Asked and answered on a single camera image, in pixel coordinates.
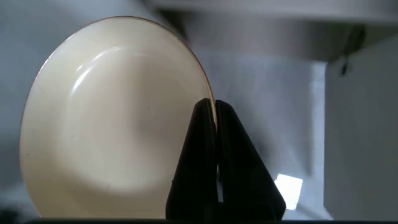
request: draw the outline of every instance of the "white wall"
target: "white wall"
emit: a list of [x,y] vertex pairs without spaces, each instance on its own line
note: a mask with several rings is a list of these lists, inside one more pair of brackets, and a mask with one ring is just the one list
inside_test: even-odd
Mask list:
[[325,207],[337,220],[398,220],[398,36],[328,66]]

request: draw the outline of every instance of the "gold rim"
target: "gold rim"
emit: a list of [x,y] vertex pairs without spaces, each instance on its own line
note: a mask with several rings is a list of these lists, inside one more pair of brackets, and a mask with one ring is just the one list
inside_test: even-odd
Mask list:
[[[51,58],[51,56],[60,48],[61,45],[63,45],[68,39],[72,38],[74,35],[76,35],[79,31],[83,30],[84,28],[86,28],[86,27],[88,27],[88,26],[90,26],[90,25],[92,25],[92,24],[94,24],[94,23],[101,22],[101,21],[105,21],[105,20],[110,20],[110,19],[135,19],[135,20],[140,20],[140,21],[144,21],[144,22],[149,22],[149,23],[151,23],[151,24],[157,25],[157,26],[159,26],[160,28],[166,30],[168,33],[172,34],[182,45],[184,45],[184,47],[191,53],[191,55],[193,56],[193,58],[195,59],[195,61],[196,61],[197,64],[199,65],[200,70],[201,70],[202,75],[203,75],[203,78],[205,79],[206,86],[207,86],[207,89],[208,89],[209,94],[210,94],[211,110],[212,110],[212,113],[213,113],[213,121],[214,121],[214,123],[215,123],[216,132],[217,132],[217,117],[216,117],[215,101],[214,101],[213,92],[212,92],[211,87],[210,87],[210,84],[209,84],[209,80],[207,79],[206,73],[205,73],[205,71],[204,71],[202,65],[200,64],[200,62],[199,62],[197,56],[192,52],[191,48],[190,48],[182,39],[180,39],[176,34],[174,34],[170,29],[168,29],[167,27],[163,26],[162,24],[159,24],[158,22],[152,21],[152,20],[150,20],[150,19],[145,19],[145,18],[142,18],[142,17],[137,17],[137,16],[112,16],[112,17],[107,17],[107,18],[104,18],[104,19],[98,19],[98,20],[96,20],[96,21],[93,21],[93,22],[91,22],[91,23],[89,23],[89,24],[83,26],[82,28],[80,28],[80,29],[78,29],[77,31],[75,31],[75,32],[74,32],[72,35],[70,35],[68,38],[66,38],[66,39],[65,39],[65,40],[64,40],[64,41],[63,41],[51,54],[50,54],[50,56],[44,61],[43,65],[40,67],[40,70],[37,72],[37,75],[36,75],[34,81],[32,82],[32,84],[31,84],[31,86],[30,86],[30,88],[29,88],[29,92],[28,92],[27,97],[26,97],[26,100],[25,100],[24,111],[22,112],[21,123],[20,123],[20,125],[19,125],[19,161],[20,161],[19,167],[20,167],[20,169],[21,169],[22,181],[23,181],[23,183],[24,183],[24,185],[25,185],[25,187],[26,187],[26,189],[27,189],[27,191],[28,191],[28,193],[29,193],[29,197],[30,197],[30,190],[29,190],[29,188],[28,188],[28,186],[27,186],[27,184],[26,184],[26,181],[25,181],[25,174],[24,174],[24,170],[23,170],[23,168],[22,168],[22,162],[21,162],[21,158],[22,158],[22,154],[21,154],[21,132],[22,132],[22,124],[23,124],[23,122],[24,122],[26,103],[27,103],[27,101],[28,101],[28,99],[29,99],[30,91],[31,91],[33,85],[35,84],[35,82],[36,82],[36,80],[37,80],[37,77],[39,77],[39,75],[40,75],[42,69],[44,68],[45,64],[49,61],[49,59]],[[40,212],[39,212],[38,209],[36,208],[36,205],[35,205],[33,199],[32,199],[31,197],[30,197],[30,199],[31,199],[32,202],[33,202],[33,206],[34,206],[36,212],[39,214],[40,217],[42,217],[42,215],[40,214]]]

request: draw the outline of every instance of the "plate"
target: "plate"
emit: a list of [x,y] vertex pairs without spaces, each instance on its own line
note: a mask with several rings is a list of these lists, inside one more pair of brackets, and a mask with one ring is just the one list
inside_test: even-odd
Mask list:
[[25,104],[21,170],[42,217],[164,218],[195,103],[192,51],[138,17],[94,22],[45,61]]

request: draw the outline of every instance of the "plate rim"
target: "plate rim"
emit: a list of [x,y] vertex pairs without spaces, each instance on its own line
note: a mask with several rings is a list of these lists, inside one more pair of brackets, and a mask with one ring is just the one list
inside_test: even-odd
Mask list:
[[37,78],[38,78],[39,75],[41,74],[41,72],[42,72],[43,68],[45,67],[45,65],[47,64],[47,62],[51,59],[52,55],[53,55],[56,51],[58,51],[59,48],[60,48],[62,45],[65,44],[66,41],[68,41],[68,40],[69,40],[70,38],[72,38],[74,35],[76,35],[77,33],[79,33],[80,31],[82,31],[83,29],[87,28],[87,27],[90,26],[90,25],[96,24],[97,22],[102,22],[102,21],[107,21],[107,20],[113,20],[113,19],[132,19],[132,20],[138,20],[138,21],[148,22],[148,23],[150,23],[150,24],[156,25],[156,26],[160,27],[161,29],[167,31],[169,34],[172,34],[172,35],[173,35],[173,36],[174,36],[174,37],[175,37],[175,38],[176,38],[176,39],[177,39],[189,52],[190,52],[190,54],[191,54],[191,55],[193,56],[193,58],[195,59],[197,65],[200,67],[201,73],[202,73],[203,78],[204,78],[205,83],[206,83],[207,90],[208,90],[208,92],[209,92],[209,94],[210,94],[211,112],[212,112],[212,114],[213,114],[213,121],[214,121],[214,123],[215,123],[215,128],[216,128],[216,132],[217,132],[217,117],[216,117],[216,108],[215,108],[215,100],[214,100],[214,96],[213,96],[213,91],[211,90],[211,86],[210,86],[209,80],[208,80],[208,78],[207,78],[206,72],[205,72],[205,70],[203,69],[201,63],[199,62],[199,59],[198,59],[197,56],[193,53],[193,51],[192,51],[191,48],[187,45],[187,43],[185,43],[184,40],[182,40],[177,34],[175,34],[174,32],[172,32],[172,31],[171,31],[169,28],[167,28],[166,26],[163,26],[162,24],[160,24],[160,23],[158,23],[158,22],[155,22],[155,21],[153,21],[153,20],[146,19],[146,18],[143,18],[143,17],[138,17],[138,16],[111,16],[111,17],[105,17],[105,18],[98,19],[98,20],[95,20],[95,21],[93,21],[93,22],[90,22],[90,23],[84,25],[83,27],[79,28],[78,30],[76,30],[76,31],[75,31],[74,33],[72,33],[71,35],[69,35],[69,36],[68,36],[64,41],[62,41],[62,43],[59,44],[59,45],[55,48],[55,50],[45,59],[43,65],[40,67],[40,69],[39,69],[39,71],[37,72],[37,74],[36,74],[36,76],[35,76],[35,78],[34,78],[32,84],[30,85],[29,92],[28,92],[28,94],[27,94],[27,96],[26,96],[26,99],[25,99],[24,109],[23,109],[23,111],[22,111],[21,122],[20,122],[20,125],[19,125],[19,168],[20,168],[20,170],[21,170],[22,182],[23,182],[23,184],[24,184],[24,186],[25,186],[25,188],[26,188],[26,190],[27,190],[27,193],[29,194],[29,198],[30,198],[30,200],[31,200],[31,202],[32,202],[32,204],[33,204],[33,207],[34,207],[35,211],[37,212],[37,214],[39,215],[40,218],[42,217],[42,214],[39,212],[39,210],[37,209],[36,204],[35,204],[33,198],[30,196],[31,193],[30,193],[30,189],[29,189],[29,187],[28,187],[27,179],[26,179],[27,174],[25,174],[24,169],[23,169],[23,165],[22,165],[22,164],[24,164],[24,163],[22,162],[22,157],[23,157],[24,155],[21,153],[21,152],[22,152],[22,149],[21,149],[21,142],[22,142],[22,141],[21,141],[21,139],[22,139],[22,138],[21,138],[22,125],[24,124],[24,117],[25,117],[25,113],[26,113],[26,104],[27,104],[27,102],[28,102],[28,100],[29,100],[29,96],[30,96],[30,94],[31,94],[32,87],[33,87],[33,86],[35,85],[35,83],[37,82]]

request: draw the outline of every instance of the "light patch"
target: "light patch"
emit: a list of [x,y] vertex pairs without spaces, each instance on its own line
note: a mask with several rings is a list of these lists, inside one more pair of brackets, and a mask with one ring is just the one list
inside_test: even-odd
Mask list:
[[303,180],[278,174],[275,185],[286,202],[286,209],[295,210],[299,202]]

